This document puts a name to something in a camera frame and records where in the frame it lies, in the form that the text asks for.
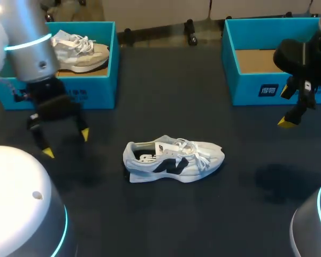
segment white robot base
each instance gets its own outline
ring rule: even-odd
[[[45,168],[0,146],[0,257],[76,257],[65,206]]]

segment dark table surface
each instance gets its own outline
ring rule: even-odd
[[[118,87],[115,110],[87,112],[87,144],[70,121],[45,125],[54,160],[25,130],[31,112],[0,105],[0,145],[45,166],[80,257],[293,256],[292,215],[321,185],[321,105],[293,130],[277,127],[288,106],[233,107],[220,46],[122,49]],[[224,165],[191,184],[124,181],[126,144],[164,134],[222,146]]]

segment sneaker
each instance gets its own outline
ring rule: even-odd
[[[213,143],[173,139],[167,135],[152,142],[130,142],[123,154],[125,177],[131,183],[160,178],[193,182],[217,170],[224,158],[221,147]]]
[[[103,66],[109,58],[109,48],[88,37],[59,31],[51,39],[61,70],[86,73]]]

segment shoelace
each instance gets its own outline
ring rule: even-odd
[[[197,160],[197,166],[200,171],[203,171],[207,167],[207,165],[209,165],[210,154],[201,151],[195,142],[188,141],[183,138],[177,138],[177,140],[183,141],[183,143],[176,143],[180,147],[179,151],[183,152],[186,146],[189,146],[193,150],[193,153],[195,154]]]
[[[76,46],[70,47],[70,49],[78,49],[78,55],[82,52],[93,52],[95,40],[89,40],[87,36],[71,35],[70,40],[73,41]]]

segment shoe sole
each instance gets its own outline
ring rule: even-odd
[[[71,64],[61,63],[60,70],[67,70],[67,71],[72,71],[74,73],[81,74],[81,73],[87,73],[87,72],[93,71],[101,66],[105,66],[106,63],[108,63],[108,59],[90,66],[85,66],[85,67],[78,67]]]
[[[124,177],[127,179],[130,183],[144,183],[144,182],[151,182],[156,181],[161,178],[173,178],[176,179],[182,183],[191,183],[197,180],[200,180],[212,173],[214,173],[217,169],[219,169],[221,165],[219,165],[216,169],[211,170],[209,172],[205,172],[202,175],[197,176],[181,176],[166,172],[160,172],[160,173],[153,173],[153,172],[145,172],[145,171],[139,171],[139,170],[133,170],[125,168],[124,171]]]

